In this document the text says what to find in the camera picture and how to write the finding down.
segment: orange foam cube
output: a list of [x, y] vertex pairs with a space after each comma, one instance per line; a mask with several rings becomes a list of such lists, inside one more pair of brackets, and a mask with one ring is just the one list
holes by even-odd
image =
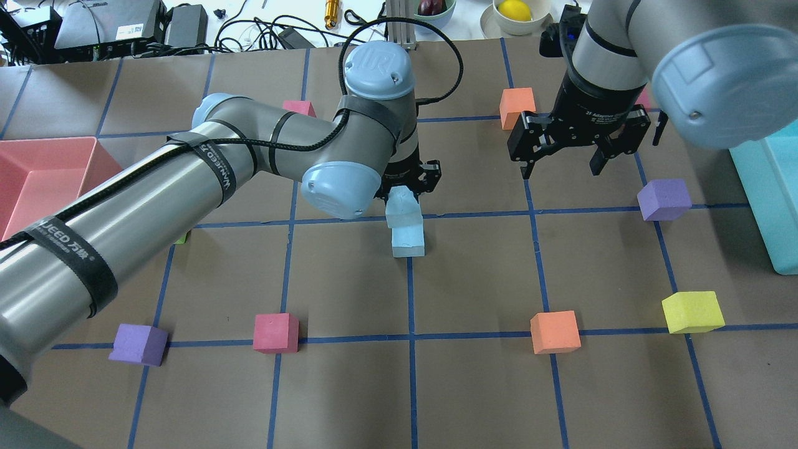
[[541, 312], [532, 317], [529, 323], [535, 354], [558, 354], [582, 347], [573, 310]]
[[501, 115], [501, 129], [511, 130], [518, 121], [518, 116], [523, 111], [535, 112], [535, 95], [531, 87], [518, 87], [505, 89], [501, 94], [499, 114]]

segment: white bowl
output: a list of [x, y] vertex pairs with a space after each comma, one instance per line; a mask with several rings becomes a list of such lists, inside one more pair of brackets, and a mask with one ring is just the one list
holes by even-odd
[[493, 17], [503, 32], [507, 34], [513, 34], [515, 36], [524, 36], [525, 34], [530, 34], [532, 31], [535, 31], [539, 28], [539, 24], [546, 18], [551, 10], [551, 0], [521, 1], [529, 6], [529, 9], [532, 12], [532, 20], [521, 22], [504, 17], [498, 9], [498, 6], [503, 3], [504, 0], [493, 0]]
[[[446, 0], [446, 11], [434, 16], [420, 16], [417, 14], [419, 3], [421, 3], [421, 0], [415, 0], [413, 2], [413, 18], [422, 22], [427, 22], [435, 26], [438, 30], [442, 30], [443, 27], [446, 26], [448, 21], [452, 18], [454, 7], [457, 6], [457, 0]], [[420, 34], [434, 34], [431, 29], [418, 25], [416, 25], [416, 32]]]

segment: table surface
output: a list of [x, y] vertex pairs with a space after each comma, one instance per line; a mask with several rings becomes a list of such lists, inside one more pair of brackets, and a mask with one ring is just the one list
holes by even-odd
[[[554, 103], [563, 62], [532, 37], [458, 42], [460, 89], [421, 109], [428, 255], [394, 259], [384, 205], [338, 221], [261, 173], [155, 257], [34, 366], [13, 409], [85, 447], [791, 447], [798, 440], [798, 277], [772, 270], [727, 151], [668, 128], [590, 175], [593, 149], [508, 160], [503, 89]], [[0, 69], [0, 138], [96, 136], [123, 165], [186, 130], [208, 93], [330, 119], [336, 49]], [[456, 66], [411, 53], [418, 96]], [[648, 180], [695, 206], [642, 220]], [[717, 292], [727, 326], [670, 335], [661, 301]], [[575, 310], [583, 346], [532, 353], [529, 319]], [[299, 353], [251, 349], [254, 316], [301, 323]], [[107, 360], [120, 323], [170, 333], [159, 368]]]

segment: white table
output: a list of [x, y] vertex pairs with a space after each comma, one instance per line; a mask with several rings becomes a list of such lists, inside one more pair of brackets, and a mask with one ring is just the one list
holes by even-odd
[[[63, 14], [68, 4], [74, 0], [56, 0], [55, 6], [59, 14]], [[491, 5], [492, 0], [458, 0], [452, 19], [443, 27], [443, 31], [453, 40], [468, 40], [468, 39], [483, 39], [484, 35], [480, 28], [480, 16], [485, 11], [485, 8]], [[587, 12], [592, 0], [582, 0], [579, 5], [582, 6], [583, 11]], [[9, 10], [16, 9], [19, 6], [36, 7], [40, 0], [9, 0]], [[233, 17], [241, 8], [241, 0], [164, 0], [167, 8], [177, 6], [180, 3], [202, 4], [205, 7], [208, 15], [207, 24], [207, 37], [206, 42], [209, 45], [213, 44], [216, 33], [219, 27], [229, 18]], [[266, 0], [266, 7], [263, 7], [263, 0], [247, 0], [244, 4], [243, 11], [239, 18], [252, 19], [254, 17], [261, 18], [264, 21], [270, 22], [280, 14], [295, 15], [300, 18], [313, 23], [317, 27], [324, 30], [324, 9], [325, 0]], [[382, 0], [341, 0], [341, 11], [339, 15], [340, 24], [333, 28], [331, 31], [337, 34], [348, 36], [355, 30], [355, 26], [349, 25], [343, 19], [343, 12], [347, 9], [353, 10], [359, 14], [366, 21], [374, 20], [377, 17], [381, 7]], [[571, 0], [551, 0], [551, 15], [555, 20], [559, 20], [559, 15], [566, 4], [573, 4]], [[218, 19], [214, 14], [214, 10], [226, 10], [227, 16], [223, 19]], [[281, 23], [287, 25], [295, 23], [298, 26], [305, 26], [301, 22], [292, 21], [290, 19], [281, 19]], [[324, 46], [324, 41], [321, 36], [313, 31], [300, 31], [305, 38], [315, 46]], [[229, 27], [223, 37], [230, 37], [240, 40], [243, 44], [247, 36], [250, 39], [256, 38], [258, 35], [254, 27], [248, 24], [237, 24]], [[379, 33], [371, 34], [370, 32], [363, 32], [360, 39], [380, 39]], [[330, 44], [341, 42], [343, 38], [335, 38], [328, 36]], [[416, 37], [419, 41], [440, 40], [434, 34], [422, 34]]]

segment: black device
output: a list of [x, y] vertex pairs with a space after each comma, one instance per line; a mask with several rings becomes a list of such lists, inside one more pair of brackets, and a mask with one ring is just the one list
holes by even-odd
[[[603, 89], [584, 79], [574, 68], [572, 55], [587, 20], [577, 6], [566, 5], [559, 23], [543, 32], [539, 52], [546, 58], [564, 58], [567, 70], [550, 113], [524, 111], [508, 139], [513, 161], [524, 161], [524, 179], [535, 163], [566, 147], [596, 145], [590, 160], [591, 172], [599, 175], [610, 159], [637, 152], [651, 125], [642, 105], [635, 105], [642, 86], [632, 90]], [[660, 113], [657, 136], [667, 116]]]
[[192, 48], [205, 43], [207, 13], [202, 5], [177, 6], [170, 12], [172, 20], [166, 29], [164, 44], [172, 48]]
[[161, 0], [74, 2], [66, 8], [55, 49], [70, 62], [136, 54], [148, 43], [163, 42], [165, 16]]
[[277, 35], [277, 40], [280, 41], [280, 44], [282, 44], [282, 47], [286, 50], [316, 48], [291, 26], [287, 26], [286, 29], [281, 31], [280, 34]]
[[61, 62], [53, 48], [60, 28], [61, 16], [52, 6], [14, 15], [0, 9], [0, 42], [9, 53], [11, 65]]

